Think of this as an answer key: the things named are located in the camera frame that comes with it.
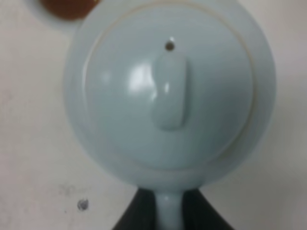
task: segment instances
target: ceramic teapot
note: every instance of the ceramic teapot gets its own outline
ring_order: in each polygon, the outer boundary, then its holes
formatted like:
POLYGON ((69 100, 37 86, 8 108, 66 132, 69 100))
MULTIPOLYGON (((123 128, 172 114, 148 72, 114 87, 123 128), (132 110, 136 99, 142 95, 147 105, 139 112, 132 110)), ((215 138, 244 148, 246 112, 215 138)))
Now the ceramic teapot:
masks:
POLYGON ((78 29, 64 99, 86 152, 155 194, 155 228, 187 228, 184 192, 237 167, 269 124, 275 69, 260 28, 235 0, 104 0, 83 21, 25 1, 78 29))

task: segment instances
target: white table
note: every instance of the white table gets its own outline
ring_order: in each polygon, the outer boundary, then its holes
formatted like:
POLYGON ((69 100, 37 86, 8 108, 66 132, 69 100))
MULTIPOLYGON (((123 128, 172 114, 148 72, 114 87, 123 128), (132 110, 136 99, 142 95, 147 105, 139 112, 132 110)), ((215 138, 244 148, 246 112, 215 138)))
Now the white table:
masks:
MULTIPOLYGON (((272 46, 277 105, 260 152, 203 191, 238 230, 306 230, 307 1, 241 2, 272 46)), ((84 154, 67 122, 69 43, 22 0, 0 0, 0 230, 110 230, 135 192, 84 154)))

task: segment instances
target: dark spot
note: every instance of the dark spot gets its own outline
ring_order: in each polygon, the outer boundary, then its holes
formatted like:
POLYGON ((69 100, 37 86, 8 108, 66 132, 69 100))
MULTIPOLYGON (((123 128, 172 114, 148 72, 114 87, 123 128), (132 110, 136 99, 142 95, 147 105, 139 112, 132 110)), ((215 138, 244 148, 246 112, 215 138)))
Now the dark spot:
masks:
POLYGON ((88 207, 89 207, 89 201, 88 201, 88 199, 82 199, 82 200, 79 200, 79 202, 78 202, 78 209, 80 210, 80 211, 86 211, 87 209, 88 209, 88 207))
POLYGON ((166 43, 166 45, 165 45, 165 49, 166 49, 167 51, 172 51, 172 50, 174 50, 174 49, 175 49, 175 44, 174 44, 174 42, 168 41, 168 42, 166 43))

